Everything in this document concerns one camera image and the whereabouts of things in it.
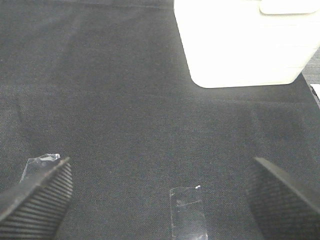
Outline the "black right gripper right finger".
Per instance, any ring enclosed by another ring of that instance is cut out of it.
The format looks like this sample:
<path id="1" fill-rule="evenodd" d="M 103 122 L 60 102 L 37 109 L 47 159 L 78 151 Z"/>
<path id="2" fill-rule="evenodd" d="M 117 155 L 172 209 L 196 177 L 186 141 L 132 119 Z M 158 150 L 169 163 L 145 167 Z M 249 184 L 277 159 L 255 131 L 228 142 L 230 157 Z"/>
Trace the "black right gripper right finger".
<path id="1" fill-rule="evenodd" d="M 245 194 L 265 240 L 320 238 L 320 192 L 272 162 L 253 158 Z"/>

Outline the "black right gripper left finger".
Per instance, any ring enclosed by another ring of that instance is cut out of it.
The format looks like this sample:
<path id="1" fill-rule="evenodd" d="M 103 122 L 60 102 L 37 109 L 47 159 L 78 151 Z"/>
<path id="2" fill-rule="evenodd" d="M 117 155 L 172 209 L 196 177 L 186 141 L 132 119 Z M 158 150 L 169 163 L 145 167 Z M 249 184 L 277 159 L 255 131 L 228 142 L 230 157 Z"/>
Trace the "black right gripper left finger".
<path id="1" fill-rule="evenodd" d="M 69 157 L 38 172 L 0 195 L 2 240 L 52 240 L 73 195 Z"/>

